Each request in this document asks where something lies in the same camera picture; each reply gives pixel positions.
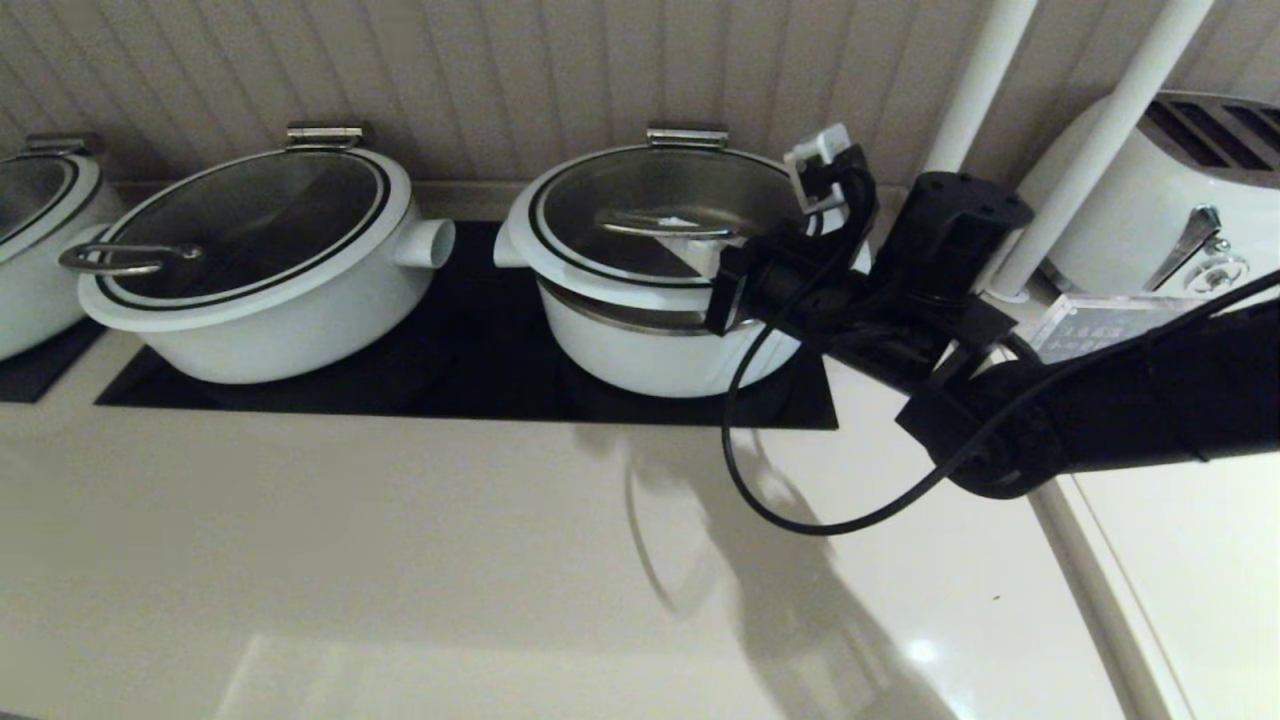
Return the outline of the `white metal pole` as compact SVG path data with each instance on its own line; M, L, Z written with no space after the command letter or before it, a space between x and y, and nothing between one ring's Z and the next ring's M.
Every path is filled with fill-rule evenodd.
M1025 300L1025 286L1115 159L1143 110L1162 87L1215 0L1166 0L1106 97L1074 159L1038 217L992 263L980 290L1000 301Z
M960 172L993 106L1039 0L991 0L923 172Z

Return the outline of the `black glass cooktop panel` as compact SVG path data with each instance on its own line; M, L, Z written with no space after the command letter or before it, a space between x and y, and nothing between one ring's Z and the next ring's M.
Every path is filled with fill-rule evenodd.
M37 404L104 332L104 325L83 319L51 340L0 361L0 404Z
M554 341L535 279L498 269L498 225L465 222L424 301L366 348L265 384L196 380L151 348L97 397L111 407L717 427L721 396L657 398L589 375Z

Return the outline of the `clear acrylic sign holder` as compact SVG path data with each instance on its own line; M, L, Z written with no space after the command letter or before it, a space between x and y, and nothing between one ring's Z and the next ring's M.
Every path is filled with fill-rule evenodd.
M1061 363L1144 334L1203 304L1160 296L1062 293L1030 333L1029 346L1042 363Z

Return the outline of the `glass lid white rim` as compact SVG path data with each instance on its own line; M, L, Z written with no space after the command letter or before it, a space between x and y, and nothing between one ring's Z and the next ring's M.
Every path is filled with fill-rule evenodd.
M732 149L637 145L563 163L511 205L495 242L497 266L527 266L543 281L622 307L703 313L710 281L648 236L598 224L600 214L680 215L755 237L782 222L809 234L844 224L844 213L804 217L785 168Z
M361 149L285 149L183 179L59 258L82 307L120 331L228 323L334 284L365 261L402 272L422 217L406 170Z
M106 186L78 154L24 154L0 161L0 265L90 217Z

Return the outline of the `white toaster chrome lever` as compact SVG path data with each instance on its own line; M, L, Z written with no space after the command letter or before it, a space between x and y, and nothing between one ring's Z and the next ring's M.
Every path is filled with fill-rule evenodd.
M1280 270L1280 105L1162 91L1041 270L1062 291L1211 299Z

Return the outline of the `white round cooking pot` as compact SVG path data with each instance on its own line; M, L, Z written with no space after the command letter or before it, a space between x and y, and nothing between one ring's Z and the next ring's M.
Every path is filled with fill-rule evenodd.
M365 122L302 120L288 127L278 150L335 147L375 152L371 142L372 129ZM413 201L420 210L415 196ZM367 260L334 284L228 323L188 331L125 332L137 334L183 374L219 384L265 383L328 366L380 340L406 319L451 259L454 223L421 217L396 245L399 274L376 270Z
M652 126L648 146L726 150L727 133L685 126ZM598 224L621 234L648 236L689 264L689 241L655 237L657 218L600 214ZM527 268L527 266L507 266ZM547 320L559 348L588 374L634 393L662 398L722 395L736 372L742 384L782 368L800 342L745 320L727 334L705 327L703 313L663 313L604 304L543 281L534 272Z
M9 158L24 154L78 154L99 164L97 158L104 149L101 136L93 132L37 133L29 135L24 146ZM51 340L84 318L77 299L78 275L63 268L58 259L64 250L79 241L82 233L100 231L123 214L124 206L118 192L106 178L105 182L104 192L90 217L0 265L0 361Z

